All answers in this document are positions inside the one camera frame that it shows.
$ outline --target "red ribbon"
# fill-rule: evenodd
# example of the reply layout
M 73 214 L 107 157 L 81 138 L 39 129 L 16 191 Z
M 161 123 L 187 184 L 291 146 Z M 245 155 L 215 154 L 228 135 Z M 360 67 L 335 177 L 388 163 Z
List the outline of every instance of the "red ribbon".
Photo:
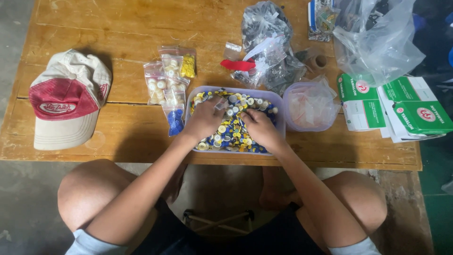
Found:
M 248 61 L 231 61 L 226 59 L 220 62 L 220 65 L 225 67 L 226 69 L 244 72 L 248 72 L 256 66 L 253 59 L 249 59 Z

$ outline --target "dark shorts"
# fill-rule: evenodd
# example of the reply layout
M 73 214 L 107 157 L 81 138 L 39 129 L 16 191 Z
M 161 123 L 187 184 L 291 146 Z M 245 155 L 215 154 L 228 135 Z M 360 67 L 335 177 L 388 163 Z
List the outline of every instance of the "dark shorts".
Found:
M 310 254 L 325 253 L 315 244 L 296 217 L 299 206 L 291 203 L 264 226 L 248 235 L 235 238 L 227 245 L 206 242 L 187 228 L 163 199 L 155 208 L 156 222 L 132 253 L 136 254 Z

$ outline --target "hand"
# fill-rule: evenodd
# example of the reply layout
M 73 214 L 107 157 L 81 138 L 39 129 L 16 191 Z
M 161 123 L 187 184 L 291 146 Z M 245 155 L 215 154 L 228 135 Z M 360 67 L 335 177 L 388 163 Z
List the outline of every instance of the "hand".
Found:
M 183 133 L 194 137 L 196 142 L 215 133 L 221 125 L 225 113 L 225 109 L 214 108 L 218 101 L 219 96 L 215 95 L 213 98 L 199 103 L 184 127 Z
M 270 119 L 263 112 L 247 109 L 241 114 L 250 136 L 266 150 L 275 154 L 281 146 L 287 145 L 283 136 L 275 129 Z

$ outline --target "trucker cap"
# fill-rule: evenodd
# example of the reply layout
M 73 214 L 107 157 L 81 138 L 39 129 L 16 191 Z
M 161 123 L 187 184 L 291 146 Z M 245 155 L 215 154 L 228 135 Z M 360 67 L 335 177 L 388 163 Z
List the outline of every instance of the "trucker cap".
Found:
M 111 72 L 96 56 L 73 49 L 52 56 L 29 91 L 34 148 L 61 150 L 90 139 L 110 85 Z

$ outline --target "cardboard tube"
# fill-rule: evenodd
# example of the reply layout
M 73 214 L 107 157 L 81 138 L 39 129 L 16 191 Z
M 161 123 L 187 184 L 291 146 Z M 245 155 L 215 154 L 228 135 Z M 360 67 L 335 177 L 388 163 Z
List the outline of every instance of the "cardboard tube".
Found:
M 324 69 L 327 66 L 327 57 L 325 55 L 315 55 L 308 59 L 307 66 L 309 66 L 312 70 L 320 70 Z

